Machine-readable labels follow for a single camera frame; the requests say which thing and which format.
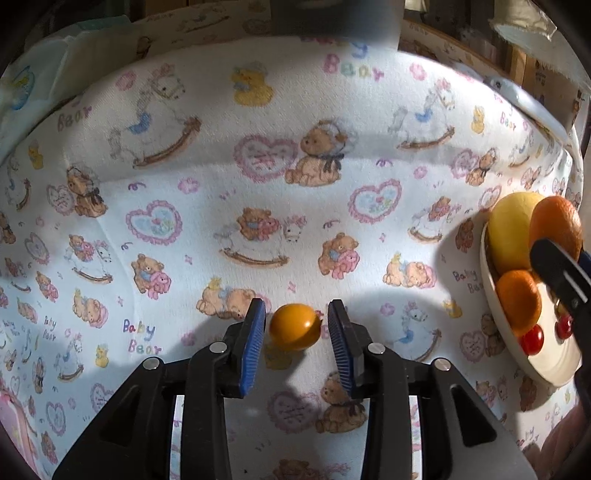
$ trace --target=pink flower print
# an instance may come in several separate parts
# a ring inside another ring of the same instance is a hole
[[[181,344],[183,346],[195,345],[195,334],[193,332],[187,332],[181,337]]]
[[[471,77],[470,75],[468,75],[467,73],[464,72],[459,72],[456,70],[456,73],[460,76],[463,77],[467,82],[469,83],[474,83],[474,77]]]
[[[417,167],[414,169],[413,172],[413,176],[419,180],[425,177],[425,175],[427,175],[427,167]]]
[[[394,315],[395,311],[396,307],[391,303],[384,303],[379,310],[379,312],[385,317],[390,317],[390,315]]]
[[[186,195],[195,193],[199,190],[199,182],[194,178],[188,177],[178,183],[178,189]]]
[[[451,84],[446,79],[439,79],[436,82],[435,87],[439,91],[441,91],[441,90],[445,90],[446,92],[451,92],[452,91],[452,86],[451,86]]]
[[[427,72],[425,72],[425,69],[418,63],[413,63],[409,67],[409,70],[410,73],[413,74],[413,78],[419,82],[422,82],[425,78],[427,78]]]
[[[137,78],[135,72],[130,70],[121,75],[115,82],[115,86],[120,92],[124,92],[133,87],[135,79]]]

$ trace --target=white bowl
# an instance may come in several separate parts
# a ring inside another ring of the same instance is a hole
[[[543,384],[561,387],[573,378],[575,371],[579,367],[581,360],[579,347],[574,337],[560,340],[556,336],[554,331],[554,324],[556,323],[554,304],[550,299],[546,285],[540,282],[538,283],[538,291],[542,297],[542,313],[538,325],[544,331],[544,346],[537,355],[527,356],[524,353],[518,338],[513,334],[509,322],[507,322],[499,297],[496,296],[495,282],[487,257],[487,228],[488,224],[485,225],[480,239],[480,270],[486,299],[495,319],[496,327],[499,329],[507,349],[524,373]]]

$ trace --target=metal screw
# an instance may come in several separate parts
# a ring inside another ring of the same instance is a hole
[[[213,342],[209,346],[211,353],[224,353],[226,350],[228,350],[228,346],[224,342]]]
[[[142,366],[146,370],[156,370],[159,365],[160,365],[160,360],[154,356],[147,358],[146,360],[144,360],[144,363],[142,363]]]
[[[433,365],[435,365],[435,368],[443,372],[447,372],[452,367],[452,364],[447,358],[437,358],[433,362]]]
[[[368,345],[368,350],[376,355],[382,355],[382,353],[386,351],[386,347],[381,343],[370,343]]]

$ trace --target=small orange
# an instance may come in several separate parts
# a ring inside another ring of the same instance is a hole
[[[535,206],[530,222],[530,249],[536,240],[549,238],[575,260],[583,246],[583,229],[577,209],[559,195],[546,197]]]
[[[538,323],[542,313],[542,297],[527,270],[504,273],[496,283],[496,295],[515,336],[525,335]]]
[[[320,323],[320,318],[312,307],[289,303],[273,314],[269,335],[281,350],[304,350],[320,338]]]

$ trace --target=printed fabric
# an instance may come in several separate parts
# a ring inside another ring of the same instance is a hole
[[[505,348],[479,248],[509,193],[578,205],[580,156],[431,60],[299,38],[155,55],[51,114],[0,183],[0,420],[44,479],[143,359],[192,356],[254,297],[323,326],[297,356],[266,339],[226,402],[236,479],[359,478],[369,404],[336,373],[333,299],[405,358],[450,359],[520,446],[575,402]]]

